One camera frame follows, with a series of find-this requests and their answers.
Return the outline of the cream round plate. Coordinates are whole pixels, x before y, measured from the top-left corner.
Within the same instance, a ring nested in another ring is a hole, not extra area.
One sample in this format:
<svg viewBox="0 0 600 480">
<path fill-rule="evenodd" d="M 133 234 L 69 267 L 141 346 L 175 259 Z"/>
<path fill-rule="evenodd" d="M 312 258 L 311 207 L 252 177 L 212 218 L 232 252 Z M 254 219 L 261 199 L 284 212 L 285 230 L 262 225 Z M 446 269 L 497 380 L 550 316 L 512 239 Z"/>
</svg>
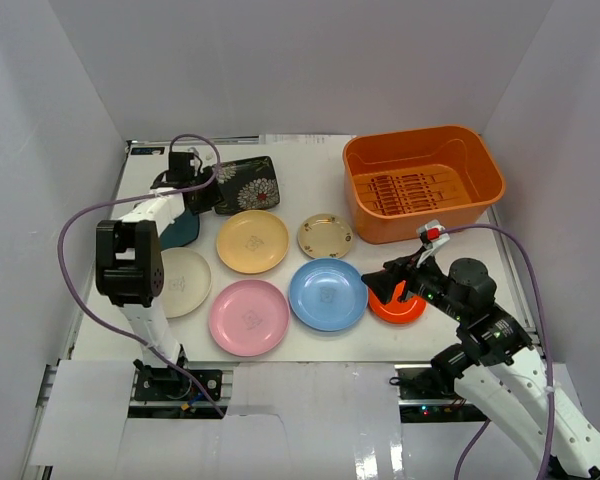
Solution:
<svg viewBox="0 0 600 480">
<path fill-rule="evenodd" d="M 165 282 L 161 301 L 167 319 L 198 308 L 211 291 L 212 274 L 206 259 L 192 249 L 178 247 L 162 252 Z"/>
</svg>

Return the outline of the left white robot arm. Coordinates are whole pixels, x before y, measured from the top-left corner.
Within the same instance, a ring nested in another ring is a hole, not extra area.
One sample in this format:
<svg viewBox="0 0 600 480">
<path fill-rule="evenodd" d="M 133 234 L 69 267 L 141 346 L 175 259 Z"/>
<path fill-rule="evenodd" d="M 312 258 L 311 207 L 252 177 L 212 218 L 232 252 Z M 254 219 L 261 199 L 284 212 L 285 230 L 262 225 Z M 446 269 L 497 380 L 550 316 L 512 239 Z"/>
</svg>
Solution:
<svg viewBox="0 0 600 480">
<path fill-rule="evenodd" d="M 132 335 L 143 341 L 142 364 L 160 368 L 157 387 L 179 399 L 191 387 L 181 366 L 184 347 L 168 324 L 161 294 L 167 274 L 162 252 L 184 247 L 200 232 L 199 214 L 219 202 L 217 174 L 221 163 L 204 166 L 196 152 L 171 152 L 168 168 L 153 180 L 150 196 L 115 220 L 96 227 L 96 288 L 119 308 Z"/>
</svg>

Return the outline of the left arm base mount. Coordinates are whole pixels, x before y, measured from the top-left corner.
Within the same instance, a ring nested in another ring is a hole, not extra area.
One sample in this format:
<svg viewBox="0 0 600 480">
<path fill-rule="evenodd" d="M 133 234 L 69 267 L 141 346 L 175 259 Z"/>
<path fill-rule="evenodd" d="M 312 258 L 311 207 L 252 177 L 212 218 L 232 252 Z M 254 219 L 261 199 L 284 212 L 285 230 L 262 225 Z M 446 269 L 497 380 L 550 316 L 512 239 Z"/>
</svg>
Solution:
<svg viewBox="0 0 600 480">
<path fill-rule="evenodd" d="M 196 401 L 221 399 L 223 372 L 219 369 L 202 369 L 187 372 L 204 388 L 204 394 L 189 377 L 171 367 L 152 367 L 141 360 L 135 360 L 136 369 L 131 399 L 135 402 L 156 403 L 181 401 L 191 404 Z"/>
</svg>

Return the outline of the small orange round plate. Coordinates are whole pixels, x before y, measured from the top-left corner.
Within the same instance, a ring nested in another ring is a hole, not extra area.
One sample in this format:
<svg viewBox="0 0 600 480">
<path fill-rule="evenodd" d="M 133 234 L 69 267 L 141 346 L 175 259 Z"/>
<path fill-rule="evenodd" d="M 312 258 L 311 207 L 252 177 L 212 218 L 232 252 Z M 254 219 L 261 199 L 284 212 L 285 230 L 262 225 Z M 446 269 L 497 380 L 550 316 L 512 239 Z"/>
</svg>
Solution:
<svg viewBox="0 0 600 480">
<path fill-rule="evenodd" d="M 395 325 L 404 325 L 418 320 L 424 313 L 427 302 L 418 296 L 409 296 L 404 302 L 400 297 L 406 287 L 406 282 L 398 284 L 392 299 L 382 304 L 372 290 L 369 291 L 368 305 L 371 311 L 381 320 Z"/>
</svg>

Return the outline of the orange plastic bin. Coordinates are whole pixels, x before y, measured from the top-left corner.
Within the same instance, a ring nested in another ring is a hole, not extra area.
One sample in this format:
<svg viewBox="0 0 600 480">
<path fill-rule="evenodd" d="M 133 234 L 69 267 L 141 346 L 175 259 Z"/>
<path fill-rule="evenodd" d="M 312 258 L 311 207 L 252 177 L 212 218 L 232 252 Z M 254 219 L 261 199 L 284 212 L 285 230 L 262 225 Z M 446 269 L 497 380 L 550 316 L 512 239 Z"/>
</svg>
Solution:
<svg viewBox="0 0 600 480">
<path fill-rule="evenodd" d="M 473 224 L 506 189 L 482 138 L 462 126 L 358 136 L 342 158 L 354 228 L 371 244 L 414 239 L 432 220 Z"/>
</svg>

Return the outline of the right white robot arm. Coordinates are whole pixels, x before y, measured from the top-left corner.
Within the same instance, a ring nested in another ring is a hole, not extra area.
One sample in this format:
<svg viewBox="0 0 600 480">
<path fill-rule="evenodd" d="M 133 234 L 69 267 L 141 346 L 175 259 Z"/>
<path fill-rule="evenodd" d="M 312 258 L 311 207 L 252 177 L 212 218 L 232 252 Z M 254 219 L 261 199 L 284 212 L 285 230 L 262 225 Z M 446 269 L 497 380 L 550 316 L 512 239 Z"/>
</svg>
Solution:
<svg viewBox="0 0 600 480">
<path fill-rule="evenodd" d="M 457 321 L 458 343 L 431 361 L 439 396 L 472 403 L 539 474 L 554 466 L 567 477 L 600 479 L 600 432 L 550 383 L 548 358 L 496 303 L 496 283 L 482 262 L 460 258 L 443 273 L 433 257 L 417 252 L 386 262 L 362 281 L 383 303 L 404 285 Z"/>
</svg>

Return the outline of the black label sticker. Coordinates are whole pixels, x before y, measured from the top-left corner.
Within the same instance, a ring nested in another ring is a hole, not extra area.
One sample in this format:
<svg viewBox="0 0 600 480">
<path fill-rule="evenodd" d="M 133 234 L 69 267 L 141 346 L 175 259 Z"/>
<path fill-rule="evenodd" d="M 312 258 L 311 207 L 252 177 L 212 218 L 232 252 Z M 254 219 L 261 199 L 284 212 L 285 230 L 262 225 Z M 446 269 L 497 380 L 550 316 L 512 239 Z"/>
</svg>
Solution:
<svg viewBox="0 0 600 480">
<path fill-rule="evenodd" d="M 152 155 L 163 155 L 165 152 L 164 147 L 139 147 L 135 146 L 130 149 L 129 154 L 131 156 L 152 156 Z"/>
</svg>

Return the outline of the pink round plate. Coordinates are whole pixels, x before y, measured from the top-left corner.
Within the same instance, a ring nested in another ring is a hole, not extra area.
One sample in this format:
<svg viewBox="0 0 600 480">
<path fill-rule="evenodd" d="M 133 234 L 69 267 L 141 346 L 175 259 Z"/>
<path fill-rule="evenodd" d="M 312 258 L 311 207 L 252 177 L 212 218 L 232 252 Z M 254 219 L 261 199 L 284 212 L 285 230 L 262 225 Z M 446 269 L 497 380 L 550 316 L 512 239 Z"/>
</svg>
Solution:
<svg viewBox="0 0 600 480">
<path fill-rule="evenodd" d="M 263 280 L 241 280 L 214 299 L 209 330 L 216 344 L 239 357 L 256 357 L 275 349 L 291 320 L 284 294 Z"/>
</svg>

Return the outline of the yellow round plate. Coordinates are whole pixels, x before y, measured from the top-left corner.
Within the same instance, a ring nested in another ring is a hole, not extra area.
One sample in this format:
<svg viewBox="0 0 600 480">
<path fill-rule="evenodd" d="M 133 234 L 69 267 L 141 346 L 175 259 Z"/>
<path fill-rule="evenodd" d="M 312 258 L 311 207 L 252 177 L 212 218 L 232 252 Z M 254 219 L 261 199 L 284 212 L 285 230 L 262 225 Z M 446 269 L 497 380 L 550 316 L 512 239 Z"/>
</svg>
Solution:
<svg viewBox="0 0 600 480">
<path fill-rule="evenodd" d="M 231 216 L 216 236 L 216 251 L 230 269 L 259 274 L 281 263 L 287 255 L 290 235 L 284 221 L 263 210 Z"/>
</svg>

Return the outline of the black floral square plate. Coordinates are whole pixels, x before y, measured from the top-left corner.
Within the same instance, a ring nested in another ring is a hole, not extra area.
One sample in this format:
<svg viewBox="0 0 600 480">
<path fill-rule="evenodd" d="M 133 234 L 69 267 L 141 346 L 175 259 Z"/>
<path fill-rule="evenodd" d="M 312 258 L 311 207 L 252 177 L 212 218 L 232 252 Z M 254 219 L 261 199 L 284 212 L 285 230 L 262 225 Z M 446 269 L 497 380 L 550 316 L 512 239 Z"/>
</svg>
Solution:
<svg viewBox="0 0 600 480">
<path fill-rule="evenodd" d="M 218 215 L 268 210 L 280 203 L 275 167 L 269 156 L 223 162 L 216 180 L 222 197 L 214 206 Z"/>
</svg>

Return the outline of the teal square plate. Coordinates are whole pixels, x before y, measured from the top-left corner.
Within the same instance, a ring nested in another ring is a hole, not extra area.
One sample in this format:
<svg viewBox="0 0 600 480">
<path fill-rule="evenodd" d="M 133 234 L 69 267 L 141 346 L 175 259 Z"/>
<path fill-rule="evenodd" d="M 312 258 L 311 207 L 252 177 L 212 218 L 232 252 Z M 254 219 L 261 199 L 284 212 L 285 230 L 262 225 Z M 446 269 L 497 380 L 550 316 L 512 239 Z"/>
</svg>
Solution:
<svg viewBox="0 0 600 480">
<path fill-rule="evenodd" d="M 185 210 L 175 219 L 159 236 L 162 250 L 186 247 L 194 242 L 200 232 L 200 219 L 198 214 Z"/>
</svg>

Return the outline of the small beige patterned plate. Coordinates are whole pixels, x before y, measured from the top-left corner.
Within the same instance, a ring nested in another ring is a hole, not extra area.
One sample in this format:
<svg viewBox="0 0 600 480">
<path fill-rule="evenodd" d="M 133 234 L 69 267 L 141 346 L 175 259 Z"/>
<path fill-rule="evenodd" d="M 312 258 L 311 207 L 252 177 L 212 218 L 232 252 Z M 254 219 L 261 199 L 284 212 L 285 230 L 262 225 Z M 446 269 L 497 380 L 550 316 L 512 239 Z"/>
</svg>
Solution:
<svg viewBox="0 0 600 480">
<path fill-rule="evenodd" d="M 312 259 L 344 257 L 354 244 L 354 233 L 341 216 L 320 213 L 305 219 L 297 231 L 297 241 Z"/>
</svg>

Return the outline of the blue round plate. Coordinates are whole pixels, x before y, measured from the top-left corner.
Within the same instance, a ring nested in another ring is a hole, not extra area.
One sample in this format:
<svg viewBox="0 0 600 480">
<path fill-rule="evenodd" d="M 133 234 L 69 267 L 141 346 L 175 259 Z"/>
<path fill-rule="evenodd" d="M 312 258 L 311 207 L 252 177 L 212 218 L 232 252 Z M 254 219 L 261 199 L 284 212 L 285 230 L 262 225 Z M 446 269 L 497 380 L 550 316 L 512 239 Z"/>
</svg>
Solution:
<svg viewBox="0 0 600 480">
<path fill-rule="evenodd" d="M 319 258 L 294 273 L 288 298 L 291 310 L 307 327 L 340 332 L 363 317 L 368 289 L 353 265 L 340 259 Z"/>
</svg>

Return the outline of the white paper sheet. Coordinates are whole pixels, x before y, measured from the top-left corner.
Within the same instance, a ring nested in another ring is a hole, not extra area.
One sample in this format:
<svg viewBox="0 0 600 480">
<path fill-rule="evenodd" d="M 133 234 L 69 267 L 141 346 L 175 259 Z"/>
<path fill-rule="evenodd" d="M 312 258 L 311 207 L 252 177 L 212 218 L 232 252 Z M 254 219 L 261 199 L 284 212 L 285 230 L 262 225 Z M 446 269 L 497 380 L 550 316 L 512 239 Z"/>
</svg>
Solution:
<svg viewBox="0 0 600 480">
<path fill-rule="evenodd" d="M 260 145 L 335 145 L 344 146 L 354 135 L 342 134 L 261 134 Z"/>
</svg>

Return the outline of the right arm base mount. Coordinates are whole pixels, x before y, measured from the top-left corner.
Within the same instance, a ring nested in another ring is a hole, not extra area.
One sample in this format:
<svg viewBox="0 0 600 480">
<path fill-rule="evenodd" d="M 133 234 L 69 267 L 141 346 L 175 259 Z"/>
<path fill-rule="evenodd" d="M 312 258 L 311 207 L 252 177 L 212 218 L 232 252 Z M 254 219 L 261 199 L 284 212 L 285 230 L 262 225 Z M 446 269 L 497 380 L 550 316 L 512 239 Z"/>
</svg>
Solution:
<svg viewBox="0 0 600 480">
<path fill-rule="evenodd" d="M 389 384 L 397 389 L 402 424 L 484 422 L 471 402 L 441 384 L 429 364 L 396 364 Z"/>
</svg>

